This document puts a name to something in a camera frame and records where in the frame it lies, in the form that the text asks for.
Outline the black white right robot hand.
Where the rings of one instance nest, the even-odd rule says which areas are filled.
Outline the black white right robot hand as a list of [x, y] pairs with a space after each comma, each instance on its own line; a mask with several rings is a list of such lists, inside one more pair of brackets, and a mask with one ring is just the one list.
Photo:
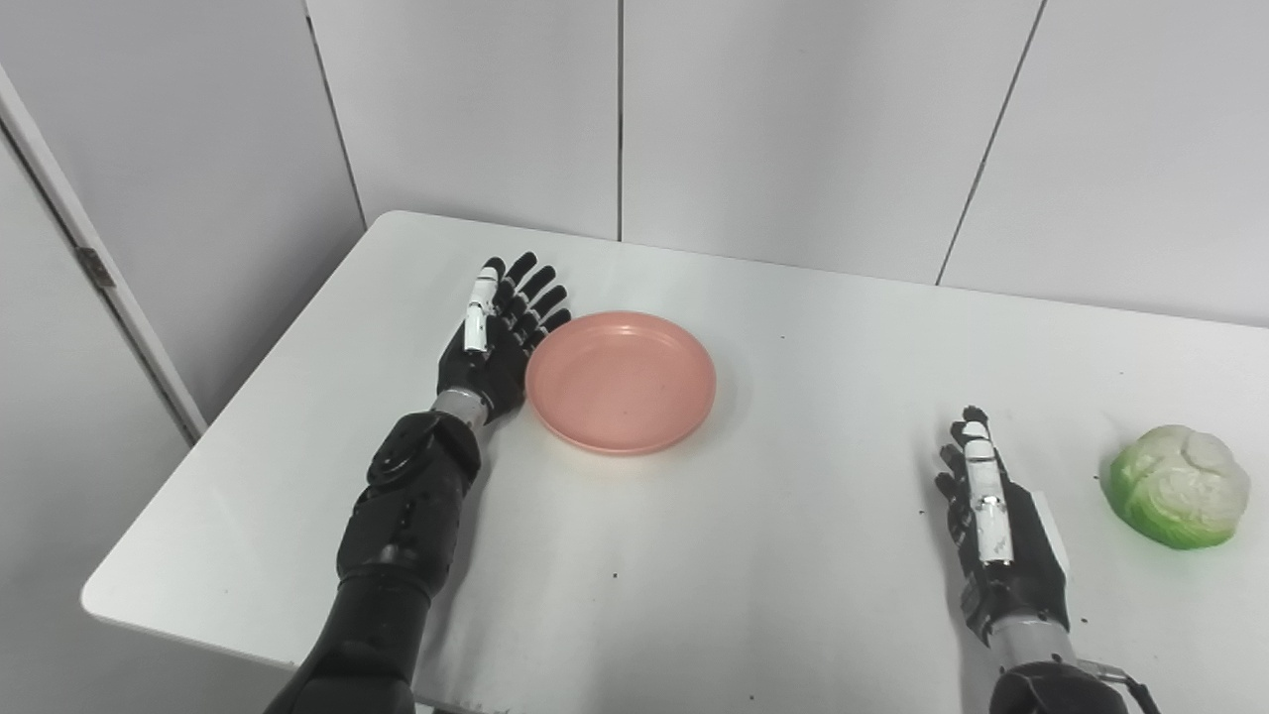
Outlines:
[[1070, 626], [1066, 572], [1049, 539], [1042, 498], [1011, 479], [989, 432], [989, 416], [964, 407], [940, 446], [945, 471], [934, 483], [947, 502], [947, 529], [964, 574], [961, 609], [983, 643], [1006, 618]]

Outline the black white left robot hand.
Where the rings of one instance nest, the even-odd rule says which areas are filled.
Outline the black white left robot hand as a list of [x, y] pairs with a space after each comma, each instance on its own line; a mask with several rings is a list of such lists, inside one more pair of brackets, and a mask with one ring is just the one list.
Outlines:
[[536, 347], [571, 320], [566, 288], [536, 252], [490, 257], [473, 282], [463, 321], [442, 353], [431, 407], [472, 427], [516, 411]]

